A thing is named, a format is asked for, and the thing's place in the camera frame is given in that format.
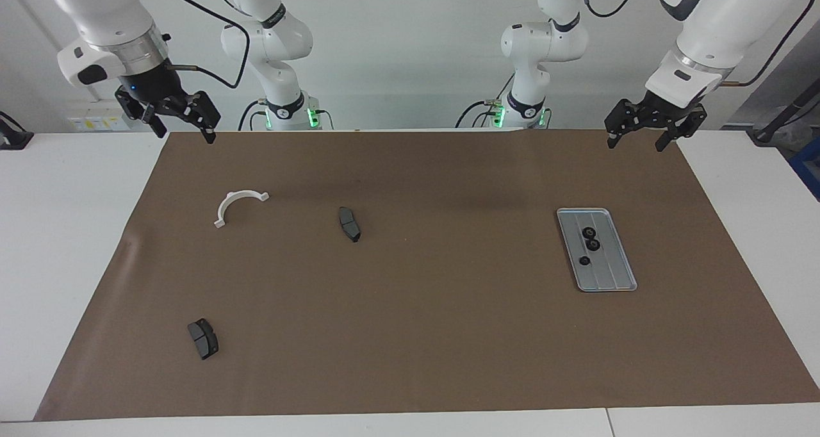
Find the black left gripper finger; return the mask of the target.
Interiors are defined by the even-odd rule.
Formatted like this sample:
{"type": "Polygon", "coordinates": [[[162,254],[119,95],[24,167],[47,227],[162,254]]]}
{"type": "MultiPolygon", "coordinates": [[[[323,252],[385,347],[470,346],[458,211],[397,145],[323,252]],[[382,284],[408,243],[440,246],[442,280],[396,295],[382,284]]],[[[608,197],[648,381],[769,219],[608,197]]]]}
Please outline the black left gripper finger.
{"type": "Polygon", "coordinates": [[[605,118],[607,146],[613,150],[623,136],[641,129],[641,107],[632,101],[619,101],[605,118]]]}
{"type": "Polygon", "coordinates": [[[705,111],[705,107],[694,107],[694,110],[689,112],[688,116],[682,119],[679,124],[672,118],[665,117],[665,130],[654,144],[656,151],[664,151],[671,142],[679,138],[694,136],[700,125],[705,122],[706,116],[708,116],[708,113],[705,111]]]}

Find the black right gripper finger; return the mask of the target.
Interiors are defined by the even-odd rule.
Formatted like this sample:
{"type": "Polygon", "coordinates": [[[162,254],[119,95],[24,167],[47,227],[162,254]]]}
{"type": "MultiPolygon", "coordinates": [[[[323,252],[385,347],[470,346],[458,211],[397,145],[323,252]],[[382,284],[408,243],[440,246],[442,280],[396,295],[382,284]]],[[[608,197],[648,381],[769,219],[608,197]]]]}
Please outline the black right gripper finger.
{"type": "Polygon", "coordinates": [[[204,90],[186,95],[184,99],[183,121],[196,127],[202,134],[205,142],[216,142],[216,126],[222,115],[210,96],[204,90]]]}
{"type": "Polygon", "coordinates": [[[131,120],[143,122],[148,125],[157,137],[165,137],[167,128],[161,119],[156,115],[155,107],[152,104],[143,104],[126,92],[125,87],[120,86],[115,90],[115,99],[120,104],[125,116],[131,120]]]}

